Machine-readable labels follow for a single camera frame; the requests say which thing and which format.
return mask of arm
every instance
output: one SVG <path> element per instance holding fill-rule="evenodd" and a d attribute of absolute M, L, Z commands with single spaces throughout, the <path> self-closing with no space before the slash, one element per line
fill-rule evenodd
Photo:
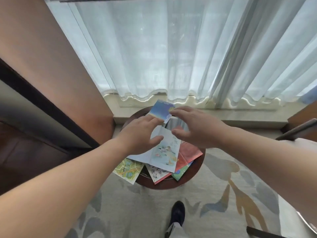
<path fill-rule="evenodd" d="M 317 224 L 317 153 L 230 127 L 187 106 L 171 111 L 189 132 L 173 130 L 200 148 L 220 148 L 257 174 L 312 224 Z"/>
<path fill-rule="evenodd" d="M 162 136 L 150 136 L 161 122 L 152 116 L 136 119 L 115 139 L 0 196 L 1 236 L 64 237 L 126 156 L 160 143 Z"/>

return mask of blue postcard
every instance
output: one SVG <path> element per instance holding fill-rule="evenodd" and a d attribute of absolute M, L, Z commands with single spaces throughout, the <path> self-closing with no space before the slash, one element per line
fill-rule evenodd
<path fill-rule="evenodd" d="M 169 102 L 165 102 L 162 100 L 157 100 L 154 106 L 149 111 L 154 117 L 160 118 L 164 120 L 164 123 L 167 123 L 169 119 L 172 117 L 170 111 L 175 108 L 175 105 Z"/>
<path fill-rule="evenodd" d="M 164 137 L 160 144 L 143 154 L 130 155 L 128 158 L 174 173 L 181 141 L 162 126 L 153 130 L 151 138 L 157 135 Z"/>

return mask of left hand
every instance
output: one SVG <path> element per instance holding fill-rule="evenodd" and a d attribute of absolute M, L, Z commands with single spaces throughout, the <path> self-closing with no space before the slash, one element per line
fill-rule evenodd
<path fill-rule="evenodd" d="M 164 120 L 146 115 L 129 123 L 116 137 L 127 148 L 128 155 L 139 155 L 157 146 L 163 136 L 151 138 L 154 128 Z"/>

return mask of hand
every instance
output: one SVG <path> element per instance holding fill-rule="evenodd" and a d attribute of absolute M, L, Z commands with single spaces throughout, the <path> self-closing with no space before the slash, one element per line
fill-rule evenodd
<path fill-rule="evenodd" d="M 189 106 L 178 107 L 170 113 L 183 120 L 189 129 L 189 132 L 174 129 L 172 134 L 199 148 L 220 148 L 230 131 L 230 126 L 221 120 Z"/>
<path fill-rule="evenodd" d="M 146 115 L 129 123 L 116 137 L 127 148 L 128 155 L 139 155 L 157 146 L 163 136 L 151 138 L 154 128 L 164 120 Z"/>

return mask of foot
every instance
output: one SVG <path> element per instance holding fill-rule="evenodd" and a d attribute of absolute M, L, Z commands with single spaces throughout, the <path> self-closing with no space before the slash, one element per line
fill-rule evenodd
<path fill-rule="evenodd" d="M 183 225 L 185 220 L 185 206 L 183 202 L 176 201 L 172 208 L 171 220 L 169 226 L 174 222 L 178 222 L 180 226 Z"/>

